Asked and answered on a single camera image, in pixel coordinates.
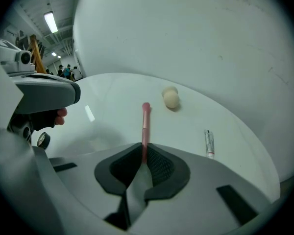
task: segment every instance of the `person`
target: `person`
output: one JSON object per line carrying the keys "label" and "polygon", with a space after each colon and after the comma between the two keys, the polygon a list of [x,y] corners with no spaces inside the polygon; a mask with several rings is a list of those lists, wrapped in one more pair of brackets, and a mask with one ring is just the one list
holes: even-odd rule
{"label": "person", "polygon": [[63,65],[59,65],[58,76],[60,76],[60,77],[64,77],[62,67],[63,67]]}
{"label": "person", "polygon": [[53,75],[52,72],[49,71],[49,69],[46,69],[47,74]]}
{"label": "person", "polygon": [[64,76],[65,78],[67,78],[68,80],[71,79],[71,69],[70,69],[70,65],[68,65],[66,68],[64,68]]}
{"label": "person", "polygon": [[78,81],[83,78],[82,73],[80,73],[80,71],[77,69],[77,66],[74,66],[73,68],[72,77],[75,81]]}
{"label": "person", "polygon": [[57,116],[54,119],[55,125],[63,125],[64,124],[64,117],[68,114],[66,108],[59,109],[57,111]]}

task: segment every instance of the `black strip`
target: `black strip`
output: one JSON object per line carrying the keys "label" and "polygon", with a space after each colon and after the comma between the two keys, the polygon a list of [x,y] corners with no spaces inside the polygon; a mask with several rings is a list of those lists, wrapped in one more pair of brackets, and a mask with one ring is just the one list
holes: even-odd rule
{"label": "black strip", "polygon": [[124,231],[126,231],[131,226],[128,214],[126,193],[124,193],[122,196],[118,211],[111,213],[104,220]]}
{"label": "black strip", "polygon": [[55,80],[58,81],[58,79],[49,77],[49,76],[43,76],[38,74],[30,74],[30,75],[24,75],[23,77],[31,77],[31,78],[38,78],[38,79],[49,79],[49,80]]}
{"label": "black strip", "polygon": [[59,172],[59,171],[68,170],[74,167],[77,167],[77,165],[74,163],[68,163],[68,164],[54,166],[53,169],[55,170],[55,172]]}
{"label": "black strip", "polygon": [[251,221],[258,213],[231,186],[217,188],[217,192],[228,208],[236,217],[240,225]]}

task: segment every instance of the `pink brush handle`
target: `pink brush handle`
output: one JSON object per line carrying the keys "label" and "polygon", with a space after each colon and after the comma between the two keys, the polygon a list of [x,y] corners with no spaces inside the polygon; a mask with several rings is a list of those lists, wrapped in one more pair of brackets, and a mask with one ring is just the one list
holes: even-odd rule
{"label": "pink brush handle", "polygon": [[149,115],[150,105],[149,103],[143,104],[143,133],[142,133],[142,145],[143,145],[143,159],[142,162],[147,162],[147,145],[149,142]]}
{"label": "pink brush handle", "polygon": [[142,144],[143,144],[143,163],[147,163],[147,144],[149,139],[149,129],[143,129],[143,138],[142,138]]}

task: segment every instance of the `ceiling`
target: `ceiling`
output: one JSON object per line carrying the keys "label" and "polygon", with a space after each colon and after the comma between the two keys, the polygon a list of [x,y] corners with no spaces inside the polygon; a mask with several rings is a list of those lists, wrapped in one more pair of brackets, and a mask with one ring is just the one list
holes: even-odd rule
{"label": "ceiling", "polygon": [[[35,30],[38,31],[37,39],[46,47],[43,61],[50,59],[52,52],[61,56],[72,55],[72,25],[76,3],[77,0],[15,0],[13,6],[20,15],[24,13],[23,18],[29,25],[34,25]],[[53,12],[58,28],[58,32],[53,34],[44,18],[44,14],[49,11]]]}

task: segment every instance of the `white curved wall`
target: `white curved wall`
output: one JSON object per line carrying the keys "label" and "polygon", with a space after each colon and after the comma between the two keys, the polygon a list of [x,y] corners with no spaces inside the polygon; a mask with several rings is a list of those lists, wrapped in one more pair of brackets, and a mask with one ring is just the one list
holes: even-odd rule
{"label": "white curved wall", "polygon": [[87,76],[199,91],[250,127],[281,181],[294,174],[294,32],[274,0],[79,0],[73,31]]}

